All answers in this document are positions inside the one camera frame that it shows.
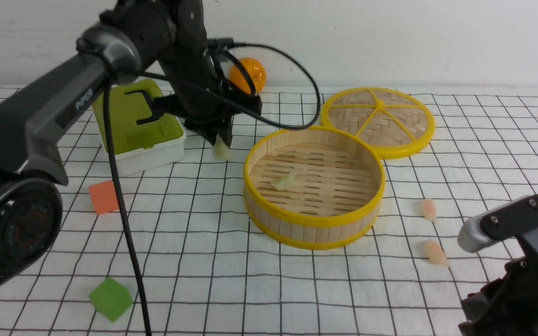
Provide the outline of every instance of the white grid tablecloth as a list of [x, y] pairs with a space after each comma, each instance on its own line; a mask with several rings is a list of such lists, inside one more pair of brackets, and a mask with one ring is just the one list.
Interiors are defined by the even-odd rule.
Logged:
[[[16, 89], [0, 88], [0, 101]], [[312, 118], [312, 94], [263, 93], [263, 114], [282, 123]], [[323, 98], [336, 91], [323, 90]], [[248, 150], [275, 129], [235, 118], [233, 157], [213, 158], [189, 133], [182, 161], [121, 179], [149, 300], [153, 330], [169, 335], [450, 336], [465, 320], [461, 298], [504, 275], [515, 241], [478, 254], [456, 236], [464, 219], [538, 193], [538, 94], [414, 90], [435, 116], [431, 144], [387, 160], [386, 194], [374, 229], [345, 248], [280, 245], [251, 224], [243, 202]], [[58, 146], [69, 185], [55, 245], [0, 287], [0, 335], [143, 334], [139, 305], [116, 323], [88, 294], [106, 276], [136, 282], [117, 212], [97, 216], [88, 186], [111, 175], [97, 125], [85, 113]], [[433, 198], [440, 223], [420, 216]], [[420, 246], [436, 239], [451, 268], [432, 266]]]

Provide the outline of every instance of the black cable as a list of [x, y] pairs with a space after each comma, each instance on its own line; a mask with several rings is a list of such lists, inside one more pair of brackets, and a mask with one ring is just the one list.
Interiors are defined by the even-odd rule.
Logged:
[[133, 76], [148, 77], [148, 78], [159, 79], [159, 80], [168, 81], [168, 82], [173, 81], [175, 83], [184, 85], [186, 87], [190, 87], [190, 89], [198, 91], [201, 94], [205, 94], [205, 95], [207, 95], [207, 96], [209, 96], [209, 97], [211, 97], [211, 98], [213, 98], [213, 99], [215, 99], [215, 100], [217, 100], [219, 102], [222, 102], [223, 104], [226, 104], [227, 106], [230, 106], [233, 109], [241, 111], [242, 113], [250, 115], [250, 117], [253, 117], [254, 119], [257, 119], [258, 121], [260, 121], [262, 123], [265, 123], [265, 124], [268, 124], [268, 125], [271, 125], [271, 126], [275, 126], [275, 127], [278, 127], [278, 128], [283, 128], [284, 130], [304, 130], [304, 129], [309, 128], [312, 125], [314, 125], [314, 123], [316, 123], [317, 120], [319, 120], [319, 117], [320, 117], [320, 114], [321, 114], [321, 95], [320, 95], [319, 87], [317, 86], [317, 83], [314, 81], [314, 78], [312, 78], [311, 74], [304, 68], [304, 66], [302, 66], [302, 64], [298, 63], [298, 61], [296, 61], [292, 56], [288, 55], [284, 51], [281, 51], [280, 49], [277, 49], [275, 47], [271, 47], [271, 45], [256, 44], [256, 43], [234, 43], [233, 45], [229, 46], [229, 48], [231, 48], [231, 49], [245, 48], [245, 47], [269, 49], [271, 51], [274, 51], [275, 53], [278, 53], [278, 54], [286, 57], [286, 59], [288, 59], [292, 63], [294, 63], [306, 75], [306, 77], [308, 78], [308, 80], [312, 84], [312, 87], [314, 88], [314, 93], [315, 93], [315, 96], [317, 98], [317, 109], [316, 109], [316, 111], [314, 113], [314, 116], [313, 116], [313, 118], [312, 118], [312, 120], [310, 122], [308, 122], [306, 124], [303, 124], [303, 125], [293, 126], [293, 125], [284, 125], [282, 123], [272, 121], [270, 119], [267, 119], [267, 118], [263, 117], [259, 113], [256, 113], [256, 112], [254, 112], [254, 111], [252, 111], [252, 110], [250, 110], [248, 108], [245, 108], [240, 104], [232, 102], [231, 100], [229, 100], [227, 98], [223, 98], [222, 96], [220, 96], [218, 94], [209, 92], [204, 87], [200, 87], [199, 85], [190, 83], [189, 81], [185, 81], [183, 79], [176, 78], [175, 76], [153, 74], [152, 72], [147, 72], [147, 71], [125, 72], [125, 73], [123, 73], [123, 75], [133, 75]]
[[118, 198], [118, 205], [120, 206], [120, 217], [124, 227], [124, 236], [126, 236], [128, 253], [130, 254], [130, 260], [132, 261], [132, 267], [134, 268], [136, 287], [138, 288], [138, 293], [141, 297], [142, 320], [145, 324], [145, 334], [147, 336], [152, 336], [151, 320], [149, 319], [149, 308], [147, 305], [147, 295], [145, 294], [145, 285], [142, 281], [141, 269], [136, 257], [134, 242], [132, 241], [132, 232], [130, 231], [130, 225], [128, 224], [128, 214], [126, 214], [126, 204], [124, 203], [124, 196], [121, 191], [120, 178], [118, 176], [118, 167], [117, 163], [115, 162], [115, 150], [113, 148], [113, 136], [111, 134], [111, 118], [109, 116], [109, 96], [111, 96], [111, 85], [112, 79], [106, 83], [105, 91], [103, 92], [103, 127], [105, 129], [105, 141], [107, 143], [107, 154], [109, 155], [111, 179], [113, 180], [115, 196]]
[[244, 67], [242, 62], [240, 62], [239, 59], [237, 59], [234, 55], [232, 55], [230, 51], [227, 51], [225, 49], [219, 49], [217, 50], [217, 53], [219, 55], [226, 56], [226, 58], [230, 60], [230, 62], [232, 62], [232, 64], [238, 69], [238, 71], [240, 71], [242, 77], [244, 77], [244, 80], [246, 81], [246, 84], [248, 85], [248, 89], [250, 90], [250, 96], [251, 97], [254, 96], [256, 94], [255, 84], [252, 81], [252, 78], [250, 78], [250, 74], [248, 73], [248, 71], [246, 71], [246, 68]]
[[[258, 48], [263, 48], [263, 49], [270, 49], [270, 50], [275, 51], [276, 53], [286, 57], [287, 59], [292, 61], [294, 64], [296, 64], [296, 66], [299, 67], [301, 69], [301, 71], [303, 71], [303, 73], [310, 80], [310, 82], [312, 83], [312, 86], [314, 88], [315, 94], [316, 94], [317, 109], [315, 111], [314, 117], [312, 118], [312, 121], [310, 121], [307, 124], [300, 125], [300, 126], [284, 125], [284, 124], [272, 121], [270, 119], [267, 119], [267, 118], [261, 116], [260, 114], [241, 106], [240, 104], [232, 102], [229, 99], [223, 98], [222, 96], [219, 96], [219, 95], [217, 95], [215, 93], [208, 92], [203, 87], [200, 87], [198, 85], [192, 84], [192, 83], [190, 83], [188, 81], [185, 81], [185, 80], [182, 80], [182, 79], [179, 79], [179, 78], [175, 78], [173, 76], [164, 76], [164, 75], [152, 74], [151, 72], [145, 72], [145, 71], [143, 71], [143, 72], [134, 72], [134, 73], [132, 73], [132, 75], [149, 77], [149, 78], [154, 78], [154, 79], [160, 79], [160, 80], [164, 80], [164, 81], [174, 81], [174, 82], [176, 82], [178, 84], [185, 85], [185, 86], [190, 87], [191, 89], [193, 89], [195, 91], [200, 92], [201, 94], [205, 94], [207, 96], [210, 96], [213, 99], [218, 100], [219, 102], [222, 102], [223, 104], [226, 104], [226, 105], [230, 106], [231, 108], [239, 110], [239, 111], [241, 111], [241, 112], [243, 112], [243, 113], [245, 113], [247, 115], [250, 115], [250, 117], [253, 117], [253, 118], [257, 119], [258, 121], [261, 121], [263, 123], [269, 124], [271, 126], [284, 128], [284, 129], [287, 129], [287, 130], [303, 130], [303, 129], [309, 128], [314, 123], [316, 123], [316, 121], [319, 119], [320, 110], [321, 110], [321, 98], [320, 98], [319, 88], [317, 86], [317, 83], [314, 81], [314, 79], [310, 75], [310, 73], [300, 63], [298, 63], [295, 59], [293, 59], [293, 57], [286, 54], [285, 52], [283, 52], [283, 51], [281, 51], [279, 49], [276, 49], [274, 47], [271, 47], [269, 45], [239, 43], [239, 44], [235, 44], [234, 47], [235, 48], [236, 47], [258, 47]], [[109, 155], [109, 166], [111, 168], [111, 179], [113, 181], [113, 186], [115, 188], [115, 196], [117, 197], [118, 205], [119, 205], [119, 208], [120, 208], [120, 217], [121, 217], [122, 226], [123, 226], [123, 229], [124, 229], [124, 236], [126, 236], [126, 245], [128, 245], [128, 253], [130, 255], [130, 260], [132, 262], [132, 268], [134, 268], [134, 277], [136, 278], [136, 286], [137, 286], [137, 289], [138, 289], [138, 292], [139, 292], [139, 296], [141, 298], [142, 319], [143, 319], [143, 322], [144, 322], [145, 334], [147, 336], [151, 336], [152, 335], [151, 321], [150, 321], [150, 318], [149, 318], [149, 310], [148, 310], [148, 305], [147, 305], [147, 296], [145, 294], [145, 286], [144, 286], [144, 283], [143, 283], [143, 280], [142, 280], [142, 274], [141, 274], [140, 266], [139, 266], [138, 259], [137, 259], [137, 256], [136, 256], [136, 249], [134, 248], [134, 242], [132, 241], [132, 233], [130, 231], [130, 224], [128, 223], [128, 215], [126, 213], [126, 204], [124, 203], [124, 197], [123, 197], [123, 193], [121, 191], [120, 178], [119, 178], [119, 174], [118, 174], [118, 170], [117, 170], [117, 163], [115, 161], [115, 150], [113, 148], [113, 135], [112, 135], [111, 121], [110, 121], [111, 118], [109, 116], [110, 115], [110, 113], [109, 113], [109, 98], [111, 96], [111, 86], [113, 85], [113, 80], [117, 78], [117, 74], [115, 74], [113, 72], [113, 66], [111, 66], [109, 64], [109, 62], [107, 61], [107, 59], [99, 51], [97, 51], [96, 49], [94, 49], [94, 48], [92, 50], [91, 49], [86, 49], [86, 48], [84, 48], [82, 45], [80, 45], [78, 43], [77, 50], [80, 53], [85, 53], [85, 54], [98, 56], [102, 60], [102, 62], [106, 65], [106, 68], [108, 68], [108, 70], [110, 71], [110, 74], [111, 74], [110, 79], [105, 84], [105, 90], [103, 92], [103, 128], [105, 130], [105, 140], [106, 140], [106, 143], [107, 143], [107, 154]], [[241, 62], [236, 59], [236, 62], [233, 62], [233, 63], [236, 64], [239, 71], [241, 71], [243, 73], [243, 75], [245, 76], [246, 82], [248, 83], [249, 87], [251, 88], [251, 92], [254, 92], [255, 91], [254, 83], [252, 83], [252, 79], [250, 78], [250, 76], [248, 75], [246, 70], [243, 68]]]

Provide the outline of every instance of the foam block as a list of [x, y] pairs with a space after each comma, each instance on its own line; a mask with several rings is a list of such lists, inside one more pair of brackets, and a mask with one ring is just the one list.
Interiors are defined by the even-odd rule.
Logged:
[[117, 321], [132, 306], [132, 297], [126, 287], [108, 277], [89, 295], [94, 308], [112, 322]]
[[91, 185], [88, 187], [88, 193], [90, 193], [90, 200], [97, 215], [120, 209], [113, 181], [109, 180]]

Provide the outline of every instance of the white wall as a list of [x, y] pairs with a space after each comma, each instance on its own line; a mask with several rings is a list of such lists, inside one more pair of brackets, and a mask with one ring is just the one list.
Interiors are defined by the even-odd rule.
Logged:
[[[0, 84], [71, 56], [114, 3], [0, 0]], [[322, 85], [538, 86], [538, 0], [205, 0], [205, 21], [210, 36], [284, 49]], [[253, 54], [269, 85], [305, 85], [277, 56]]]

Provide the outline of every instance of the green cube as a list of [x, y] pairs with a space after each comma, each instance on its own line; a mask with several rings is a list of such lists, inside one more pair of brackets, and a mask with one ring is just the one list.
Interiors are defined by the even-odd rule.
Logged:
[[94, 308], [112, 322], [117, 321], [132, 306], [128, 289], [111, 277], [98, 285], [88, 297]]

